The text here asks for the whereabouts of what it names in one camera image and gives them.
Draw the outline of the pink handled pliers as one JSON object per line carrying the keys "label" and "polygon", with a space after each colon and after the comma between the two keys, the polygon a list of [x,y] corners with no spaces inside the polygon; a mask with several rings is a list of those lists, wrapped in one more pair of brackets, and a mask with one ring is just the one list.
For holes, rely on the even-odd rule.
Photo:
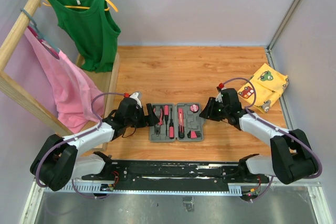
{"label": "pink handled pliers", "polygon": [[163,106],[154,106],[153,111],[155,116],[159,119],[158,123],[154,126],[154,133],[156,136],[161,134],[161,126],[164,124],[164,107]]}

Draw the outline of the black electrical tape roll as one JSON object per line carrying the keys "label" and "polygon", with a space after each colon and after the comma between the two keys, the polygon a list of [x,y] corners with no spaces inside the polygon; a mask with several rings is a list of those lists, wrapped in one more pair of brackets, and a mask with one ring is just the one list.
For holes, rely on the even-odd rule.
{"label": "black electrical tape roll", "polygon": [[190,105],[190,111],[192,113],[197,113],[199,111],[199,109],[200,109],[200,106],[196,103]]}

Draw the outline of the pink hex key set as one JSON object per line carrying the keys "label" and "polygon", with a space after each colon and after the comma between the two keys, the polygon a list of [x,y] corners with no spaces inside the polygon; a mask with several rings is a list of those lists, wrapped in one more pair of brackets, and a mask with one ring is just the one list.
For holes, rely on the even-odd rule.
{"label": "pink hex key set", "polygon": [[187,137],[189,139],[196,139],[196,138],[201,138],[202,134],[200,131],[189,131],[187,134]]}

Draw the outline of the grey plastic tool case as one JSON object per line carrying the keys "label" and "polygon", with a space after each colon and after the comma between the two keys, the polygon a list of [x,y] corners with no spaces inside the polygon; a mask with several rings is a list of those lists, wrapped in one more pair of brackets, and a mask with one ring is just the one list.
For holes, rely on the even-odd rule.
{"label": "grey plastic tool case", "polygon": [[[149,140],[153,143],[168,143],[168,142],[174,142],[176,140],[180,142],[201,142],[204,140],[204,130],[203,125],[205,123],[205,120],[201,117],[199,117],[199,114],[201,113],[201,105],[199,103],[196,103],[199,105],[200,110],[197,113],[192,113],[190,111],[190,105],[194,103],[157,103],[153,104],[152,106],[165,106],[168,105],[169,108],[173,108],[173,120],[174,120],[174,139],[169,138],[169,122],[170,122],[170,111],[169,111],[169,120],[168,120],[168,126],[167,126],[167,135],[166,135],[166,129],[165,129],[165,120],[163,119],[163,125],[161,126],[161,134],[160,136],[156,136],[154,133],[154,126],[150,127],[149,131]],[[178,121],[178,108],[181,107],[184,112],[184,130],[185,130],[185,137],[183,139],[179,139],[178,135],[178,129],[179,129],[179,121]],[[202,134],[201,138],[196,139],[189,139],[187,137],[187,134],[189,131],[200,131]]]}

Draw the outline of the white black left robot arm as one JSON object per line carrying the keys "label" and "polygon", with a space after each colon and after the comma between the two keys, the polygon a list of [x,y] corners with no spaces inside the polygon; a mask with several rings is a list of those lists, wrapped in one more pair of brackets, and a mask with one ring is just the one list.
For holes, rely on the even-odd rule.
{"label": "white black left robot arm", "polygon": [[129,127],[139,129],[157,124],[159,119],[152,104],[146,104],[146,108],[148,112],[144,113],[135,96],[124,98],[119,107],[97,125],[70,136],[49,136],[30,167],[37,184],[58,191],[70,180],[86,175],[108,179],[112,175],[108,156],[100,152],[89,156],[83,153],[124,136]]}

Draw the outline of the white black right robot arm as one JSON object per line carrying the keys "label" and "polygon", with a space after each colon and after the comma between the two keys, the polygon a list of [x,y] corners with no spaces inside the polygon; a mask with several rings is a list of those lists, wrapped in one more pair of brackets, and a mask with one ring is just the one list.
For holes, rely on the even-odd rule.
{"label": "white black right robot arm", "polygon": [[236,129],[247,132],[269,145],[270,156],[251,154],[239,160],[238,177],[250,182],[256,175],[277,177],[288,185],[300,179],[316,178],[322,165],[312,151],[308,138],[300,129],[278,127],[243,108],[235,89],[223,89],[210,97],[200,117],[212,121],[227,121]]}

